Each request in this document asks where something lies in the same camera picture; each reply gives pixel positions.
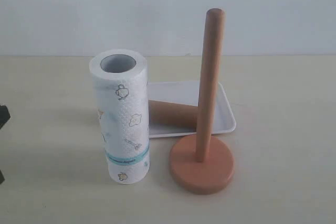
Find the white printed paper towel roll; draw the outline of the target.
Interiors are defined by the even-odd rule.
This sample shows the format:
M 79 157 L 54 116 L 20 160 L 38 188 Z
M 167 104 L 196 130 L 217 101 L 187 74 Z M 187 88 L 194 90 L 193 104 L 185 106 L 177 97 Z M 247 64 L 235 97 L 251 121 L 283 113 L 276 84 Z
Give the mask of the white printed paper towel roll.
M 150 168 L 148 66 L 138 52 L 111 49 L 89 63 L 110 177 L 142 180 Z

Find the brown cardboard tube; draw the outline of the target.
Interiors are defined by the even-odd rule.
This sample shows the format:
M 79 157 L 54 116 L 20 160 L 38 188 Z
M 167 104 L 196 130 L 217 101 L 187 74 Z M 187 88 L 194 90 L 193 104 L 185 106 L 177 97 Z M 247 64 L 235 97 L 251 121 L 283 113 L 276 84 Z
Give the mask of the brown cardboard tube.
M 196 130 L 197 113 L 197 106 L 154 100 L 149 101 L 150 124 Z

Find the wooden paper towel holder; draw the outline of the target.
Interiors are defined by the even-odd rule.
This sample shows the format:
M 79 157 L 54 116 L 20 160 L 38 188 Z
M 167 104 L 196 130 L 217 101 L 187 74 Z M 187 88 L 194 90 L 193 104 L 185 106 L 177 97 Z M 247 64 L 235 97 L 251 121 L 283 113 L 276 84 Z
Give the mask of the wooden paper towel holder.
M 234 174 L 229 147 L 212 136 L 225 13 L 220 8 L 206 13 L 196 134 L 177 141 L 170 150 L 170 172 L 184 189 L 200 195 L 224 189 Z

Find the white rectangular tray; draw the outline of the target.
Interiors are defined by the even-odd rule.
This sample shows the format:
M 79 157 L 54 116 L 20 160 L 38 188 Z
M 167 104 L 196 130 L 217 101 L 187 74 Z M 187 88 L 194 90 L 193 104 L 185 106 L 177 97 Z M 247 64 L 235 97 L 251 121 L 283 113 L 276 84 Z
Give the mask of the white rectangular tray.
M 199 81 L 173 81 L 148 83 L 148 98 L 154 101 L 177 104 L 198 104 Z M 236 128 L 236 120 L 221 83 L 217 85 L 213 134 L 230 133 Z M 192 128 L 150 123 L 150 138 L 176 137 L 195 134 Z

